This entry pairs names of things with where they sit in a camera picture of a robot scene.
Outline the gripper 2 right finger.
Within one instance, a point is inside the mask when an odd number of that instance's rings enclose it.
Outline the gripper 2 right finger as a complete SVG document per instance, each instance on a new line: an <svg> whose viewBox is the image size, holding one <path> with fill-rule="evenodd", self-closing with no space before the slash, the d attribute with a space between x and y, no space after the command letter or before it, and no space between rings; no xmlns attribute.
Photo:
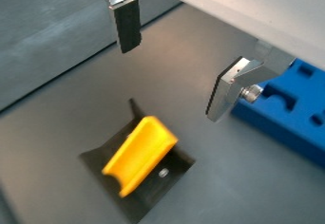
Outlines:
<svg viewBox="0 0 325 224"><path fill-rule="evenodd" d="M258 83L279 76L293 61L293 55L267 42L258 41L253 56L239 56L215 79L206 109L207 118L218 121L239 98L253 103L262 94Z"/></svg>

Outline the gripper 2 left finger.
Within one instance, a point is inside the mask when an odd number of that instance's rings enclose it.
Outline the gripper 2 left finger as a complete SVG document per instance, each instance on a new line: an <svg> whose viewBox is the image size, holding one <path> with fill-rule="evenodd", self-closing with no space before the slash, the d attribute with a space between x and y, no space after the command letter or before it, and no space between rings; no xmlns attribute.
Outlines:
<svg viewBox="0 0 325 224"><path fill-rule="evenodd" d="M116 40L123 53L140 44L137 0L105 0L116 29Z"/></svg>

